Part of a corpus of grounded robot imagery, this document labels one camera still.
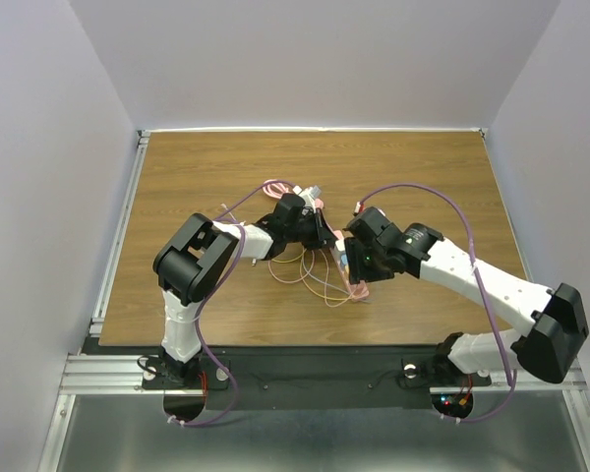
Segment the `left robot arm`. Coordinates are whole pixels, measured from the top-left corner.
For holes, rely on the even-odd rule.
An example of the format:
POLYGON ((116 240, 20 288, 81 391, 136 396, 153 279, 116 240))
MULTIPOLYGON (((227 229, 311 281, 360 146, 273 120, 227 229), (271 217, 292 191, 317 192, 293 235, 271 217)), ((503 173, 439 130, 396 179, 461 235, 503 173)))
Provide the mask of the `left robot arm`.
POLYGON ((198 379, 200 307, 228 264, 236 265, 244 258, 269 261, 292 243, 307 250, 334 245, 336 237, 317 206, 320 194, 317 186, 286 193, 271 213, 251 224, 222 223, 194 213, 178 229, 152 266, 164 300, 164 334, 158 353, 163 376, 179 387, 198 379))

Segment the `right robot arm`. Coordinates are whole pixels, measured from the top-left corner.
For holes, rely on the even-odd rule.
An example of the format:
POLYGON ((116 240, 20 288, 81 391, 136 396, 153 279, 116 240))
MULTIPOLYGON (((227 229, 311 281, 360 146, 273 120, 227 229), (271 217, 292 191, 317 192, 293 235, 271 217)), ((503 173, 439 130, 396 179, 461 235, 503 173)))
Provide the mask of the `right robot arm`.
POLYGON ((576 288, 566 283, 550 288, 509 274, 422 223, 399 229, 376 207, 355 215, 346 229, 351 283, 407 273, 445 287, 483 306, 490 318, 508 323, 507 330, 450 335, 433 360, 439 381, 454 384, 466 374, 504 367, 522 369, 545 383, 563 382, 589 335, 576 288))

